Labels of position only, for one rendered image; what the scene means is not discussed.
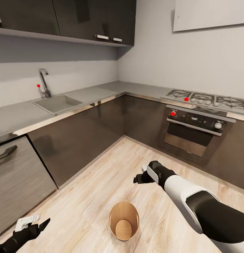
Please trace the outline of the trash can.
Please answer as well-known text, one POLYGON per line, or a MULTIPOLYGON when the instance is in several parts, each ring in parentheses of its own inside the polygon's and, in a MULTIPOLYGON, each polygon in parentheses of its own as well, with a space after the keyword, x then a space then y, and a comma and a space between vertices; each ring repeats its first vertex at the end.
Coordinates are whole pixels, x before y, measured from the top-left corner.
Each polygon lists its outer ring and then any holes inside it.
POLYGON ((127 242, 138 231, 140 219, 136 207, 128 201, 116 203, 109 214, 109 227, 121 242, 127 242))

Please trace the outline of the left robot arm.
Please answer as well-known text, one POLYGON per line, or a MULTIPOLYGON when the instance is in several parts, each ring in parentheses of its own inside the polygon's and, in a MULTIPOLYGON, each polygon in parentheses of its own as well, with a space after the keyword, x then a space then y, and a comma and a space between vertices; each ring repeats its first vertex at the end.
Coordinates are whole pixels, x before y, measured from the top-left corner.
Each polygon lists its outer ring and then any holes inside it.
POLYGON ((41 215, 39 214, 19 218, 12 237, 0 244, 0 253, 16 253, 26 242, 36 239, 51 221, 49 218, 40 225, 32 225, 33 222, 40 219, 41 215))

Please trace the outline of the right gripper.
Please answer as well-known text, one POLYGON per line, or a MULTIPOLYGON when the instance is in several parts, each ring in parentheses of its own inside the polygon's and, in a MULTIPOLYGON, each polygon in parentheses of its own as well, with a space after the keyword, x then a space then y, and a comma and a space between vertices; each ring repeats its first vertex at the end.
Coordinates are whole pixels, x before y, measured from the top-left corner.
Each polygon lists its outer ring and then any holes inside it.
POLYGON ((147 183, 153 183, 155 182, 154 180, 148 180, 145 177, 145 172, 143 174, 137 174, 136 177, 133 180, 133 183, 138 183, 138 184, 147 184, 147 183))

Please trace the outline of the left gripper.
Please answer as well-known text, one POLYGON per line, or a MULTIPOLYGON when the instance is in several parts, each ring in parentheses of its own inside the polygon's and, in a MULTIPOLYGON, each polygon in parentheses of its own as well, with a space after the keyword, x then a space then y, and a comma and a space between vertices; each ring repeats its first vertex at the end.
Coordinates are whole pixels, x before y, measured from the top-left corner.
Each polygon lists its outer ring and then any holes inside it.
POLYGON ((22 231, 16 232, 15 230, 13 231, 12 237, 10 239, 14 239, 17 242, 17 249, 18 251, 26 242, 29 240, 36 239, 39 234, 44 231, 46 226, 49 224, 51 221, 51 218, 47 219, 45 222, 42 224, 38 225, 32 225, 32 223, 28 224, 28 228, 24 228, 22 231))

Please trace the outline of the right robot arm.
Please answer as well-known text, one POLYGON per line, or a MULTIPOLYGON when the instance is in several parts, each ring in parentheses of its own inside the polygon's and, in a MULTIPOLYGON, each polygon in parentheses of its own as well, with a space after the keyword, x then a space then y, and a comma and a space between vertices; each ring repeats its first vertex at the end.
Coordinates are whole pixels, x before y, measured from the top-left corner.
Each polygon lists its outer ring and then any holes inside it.
POLYGON ((244 213, 227 206, 207 189, 193 184, 158 161, 142 165, 133 183, 156 182, 191 228, 205 234, 222 253, 244 253, 244 213))

